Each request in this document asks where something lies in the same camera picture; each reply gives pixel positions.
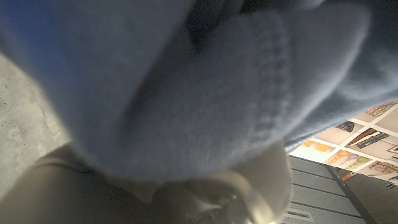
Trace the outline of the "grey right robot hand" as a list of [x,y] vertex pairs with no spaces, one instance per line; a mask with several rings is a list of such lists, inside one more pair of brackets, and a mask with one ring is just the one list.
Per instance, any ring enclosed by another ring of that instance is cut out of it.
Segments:
[[226,172],[176,182],[111,177],[66,144],[1,198],[2,223],[278,223],[292,198],[280,141]]

